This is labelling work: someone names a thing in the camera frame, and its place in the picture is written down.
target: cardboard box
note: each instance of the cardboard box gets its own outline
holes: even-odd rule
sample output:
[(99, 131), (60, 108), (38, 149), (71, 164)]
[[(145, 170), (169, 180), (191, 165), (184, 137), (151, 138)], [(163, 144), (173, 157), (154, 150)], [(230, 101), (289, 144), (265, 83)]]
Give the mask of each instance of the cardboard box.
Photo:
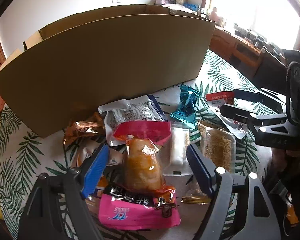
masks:
[(47, 25), (0, 69), (0, 95), (46, 137), (70, 120), (85, 120), (100, 105), (194, 79), (215, 22), (179, 13), (185, 15), (161, 6), (124, 5)]

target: blue gripper pad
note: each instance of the blue gripper pad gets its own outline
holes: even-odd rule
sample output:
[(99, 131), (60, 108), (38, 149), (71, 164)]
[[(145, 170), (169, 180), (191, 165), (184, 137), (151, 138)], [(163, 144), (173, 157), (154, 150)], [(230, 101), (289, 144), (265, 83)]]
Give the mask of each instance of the blue gripper pad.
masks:
[(90, 158), (94, 158), (95, 154), (97, 154), (97, 157), (95, 157), (95, 159), (93, 160), (83, 179), (84, 184), (81, 190), (81, 195), (83, 198), (87, 198), (89, 194), (94, 193), (94, 190), (108, 163), (109, 146), (106, 144), (100, 145), (100, 147), (93, 152)]
[(186, 156), (201, 191), (212, 199), (215, 189), (211, 175), (214, 175), (216, 166), (209, 158), (202, 155), (195, 144), (187, 147)]

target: orange foil wrapper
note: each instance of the orange foil wrapper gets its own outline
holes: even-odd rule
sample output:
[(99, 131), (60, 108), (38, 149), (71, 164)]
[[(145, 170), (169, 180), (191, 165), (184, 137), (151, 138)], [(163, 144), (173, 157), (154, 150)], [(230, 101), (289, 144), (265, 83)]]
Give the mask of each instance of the orange foil wrapper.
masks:
[(92, 137), (97, 134), (105, 134), (105, 125), (100, 114), (95, 112), (85, 121), (70, 122), (65, 130), (63, 145), (69, 145), (79, 137)]

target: leaf pattern tablecloth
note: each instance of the leaf pattern tablecloth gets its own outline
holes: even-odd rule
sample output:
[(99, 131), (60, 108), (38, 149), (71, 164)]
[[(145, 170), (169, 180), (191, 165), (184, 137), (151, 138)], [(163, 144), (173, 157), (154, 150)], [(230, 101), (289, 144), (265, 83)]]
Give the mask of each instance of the leaf pattern tablecloth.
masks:
[[(207, 93), (233, 90), (234, 88), (253, 91), (254, 85), (235, 68), (208, 50), (199, 76), (195, 80), (186, 82), (187, 85), (202, 92), (195, 106), (196, 119), (221, 121), (208, 108), (205, 100)], [(178, 85), (153, 93), (162, 110), (169, 114), (176, 110), (180, 89)], [(251, 103), (244, 100), (235, 100), (235, 104), (258, 114), (272, 114), (273, 111), (261, 103)], [(14, 239), (18, 236), (18, 224), (23, 208), (37, 176), (47, 172), (51, 176), (66, 173), (73, 161), (82, 139), (76, 140), (68, 147), (62, 145), (63, 130), (47, 138), (38, 137), (31, 131), (7, 106), (0, 116), (0, 207), (4, 220)], [(201, 136), (197, 130), (190, 134), (192, 143), (199, 143)], [(256, 172), (261, 180), (267, 172), (271, 162), (270, 148), (257, 146), (254, 137), (249, 132), (242, 140), (237, 139), (237, 153), (235, 172), (247, 175)], [(186, 180), (179, 181), (177, 187), (179, 196), (186, 192)], [(235, 198), (230, 207), (225, 228), (233, 220)], [(77, 239), (75, 231), (69, 220), (66, 204), (60, 196), (63, 222), (68, 236)], [(167, 230), (148, 231), (119, 231), (103, 227), (98, 220), (96, 223), (106, 239), (192, 239), (207, 210), (206, 206), (183, 204), (178, 201), (178, 210), (181, 215), (179, 227)]]

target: wooden cabinet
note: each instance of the wooden cabinet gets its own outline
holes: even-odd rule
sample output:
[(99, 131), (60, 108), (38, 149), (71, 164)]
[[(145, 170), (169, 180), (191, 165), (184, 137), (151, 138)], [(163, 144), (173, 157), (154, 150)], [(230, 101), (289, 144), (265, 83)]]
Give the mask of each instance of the wooden cabinet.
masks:
[(209, 49), (229, 63), (234, 58), (237, 59), (237, 62), (245, 63), (249, 68), (247, 70), (247, 73), (249, 73), (248, 78), (253, 77), (263, 57), (263, 53), (259, 49), (254, 48), (248, 41), (224, 31), (219, 26), (215, 27)]

